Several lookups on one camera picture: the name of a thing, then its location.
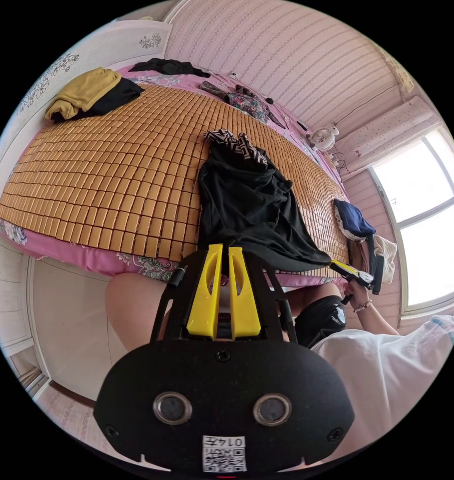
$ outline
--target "white shirt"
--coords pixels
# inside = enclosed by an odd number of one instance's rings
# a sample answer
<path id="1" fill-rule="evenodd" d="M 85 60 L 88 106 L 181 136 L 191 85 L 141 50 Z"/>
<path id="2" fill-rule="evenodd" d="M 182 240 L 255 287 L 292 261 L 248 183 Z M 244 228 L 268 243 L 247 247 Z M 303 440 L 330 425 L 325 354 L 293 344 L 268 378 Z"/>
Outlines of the white shirt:
<path id="1" fill-rule="evenodd" d="M 454 317 L 433 316 L 406 336 L 343 330 L 312 351 L 340 375 L 355 420 L 322 463 L 375 442 L 416 405 L 435 380 L 454 344 Z"/>

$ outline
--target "bamboo mat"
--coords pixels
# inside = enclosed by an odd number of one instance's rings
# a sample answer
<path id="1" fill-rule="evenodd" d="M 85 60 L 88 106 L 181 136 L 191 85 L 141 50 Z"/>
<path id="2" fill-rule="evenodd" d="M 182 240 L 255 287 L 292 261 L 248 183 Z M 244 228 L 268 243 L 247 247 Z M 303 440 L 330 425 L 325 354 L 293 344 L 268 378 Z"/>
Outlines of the bamboo mat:
<path id="1" fill-rule="evenodd" d="M 20 158 L 0 218 L 86 246 L 179 261 L 195 251 L 197 173 L 209 130 L 245 132 L 289 180 L 316 245 L 341 262 L 346 241 L 332 200 L 340 188 L 273 129 L 204 95 L 143 85 L 139 99 L 99 117 L 45 127 Z M 329 268 L 307 275 L 336 277 Z"/>

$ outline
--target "black and white patterned fabric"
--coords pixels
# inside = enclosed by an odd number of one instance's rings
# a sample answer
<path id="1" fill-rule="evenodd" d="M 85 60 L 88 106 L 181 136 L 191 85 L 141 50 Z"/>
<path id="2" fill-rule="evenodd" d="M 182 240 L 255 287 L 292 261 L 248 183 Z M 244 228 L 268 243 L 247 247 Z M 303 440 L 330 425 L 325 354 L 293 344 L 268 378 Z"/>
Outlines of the black and white patterned fabric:
<path id="1" fill-rule="evenodd" d="M 219 144 L 226 144 L 233 152 L 243 155 L 246 161 L 253 160 L 265 167 L 268 165 L 267 159 L 250 143 L 245 133 L 239 134 L 237 138 L 231 131 L 220 128 L 219 130 L 208 131 L 204 134 L 204 137 Z"/>

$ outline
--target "window frame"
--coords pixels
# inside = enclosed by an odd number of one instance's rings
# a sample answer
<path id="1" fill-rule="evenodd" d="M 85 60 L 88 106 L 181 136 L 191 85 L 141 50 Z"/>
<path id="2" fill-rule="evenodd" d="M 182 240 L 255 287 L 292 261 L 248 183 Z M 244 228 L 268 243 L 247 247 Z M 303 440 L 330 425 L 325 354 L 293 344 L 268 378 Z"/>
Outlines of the window frame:
<path id="1" fill-rule="evenodd" d="M 451 148 L 451 143 L 447 140 L 446 134 L 442 128 L 439 128 L 438 131 L 441 133 L 443 136 L 445 142 L 448 144 L 449 148 Z M 454 206 L 454 183 L 452 181 L 451 175 L 447 170 L 447 167 L 443 163 L 442 159 L 440 156 L 437 154 L 433 146 L 430 144 L 430 142 L 427 140 L 427 138 L 424 136 L 420 139 L 426 147 L 429 149 L 429 151 L 432 153 L 434 156 L 435 160 L 437 161 L 438 165 L 442 169 L 442 172 L 445 175 L 445 178 L 448 181 L 448 184 L 450 185 L 450 188 L 452 189 L 453 192 L 453 197 L 440 205 L 431 208 L 423 213 L 419 213 L 418 215 L 415 215 L 411 218 L 408 218 L 406 220 L 403 220 L 401 222 L 397 222 L 395 219 L 395 214 L 393 212 L 392 206 L 390 204 L 390 201 L 387 197 L 386 192 L 383 189 L 382 183 L 380 179 L 378 178 L 377 174 L 375 173 L 374 166 L 371 166 L 368 168 L 368 171 L 377 187 L 377 190 L 382 198 L 382 202 L 385 206 L 385 210 L 387 211 L 393 233 L 395 236 L 395 241 L 398 245 L 398 258 L 399 258 L 399 264 L 400 264 L 400 283 L 401 283 L 401 318 L 400 321 L 402 320 L 411 320 L 415 317 L 422 317 L 426 314 L 434 314 L 437 312 L 440 312 L 442 310 L 445 310 L 449 307 L 454 306 L 454 292 L 449 293 L 448 295 L 444 295 L 440 298 L 437 298 L 435 300 L 429 300 L 425 301 L 423 303 L 417 303 L 414 305 L 408 305 L 408 269 L 407 269 L 407 257 L 405 255 L 405 248 L 403 244 L 403 239 L 402 239 L 402 234 L 401 230 L 409 227 L 411 225 L 415 225 L 419 222 L 422 222 L 423 220 L 426 220 L 428 218 L 433 217 L 436 214 L 439 214 L 440 212 L 443 212 L 447 208 Z"/>

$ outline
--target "white electric fan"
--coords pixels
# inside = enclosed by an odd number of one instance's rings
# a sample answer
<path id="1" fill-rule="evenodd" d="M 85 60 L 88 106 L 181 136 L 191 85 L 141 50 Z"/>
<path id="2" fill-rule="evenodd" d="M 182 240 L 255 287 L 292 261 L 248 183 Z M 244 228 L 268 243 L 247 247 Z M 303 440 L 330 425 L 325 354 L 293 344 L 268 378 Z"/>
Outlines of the white electric fan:
<path id="1" fill-rule="evenodd" d="M 325 152 L 335 145 L 335 135 L 338 135 L 338 133 L 337 127 L 332 125 L 330 127 L 319 128 L 311 135 L 308 133 L 306 137 L 313 151 L 321 150 Z"/>

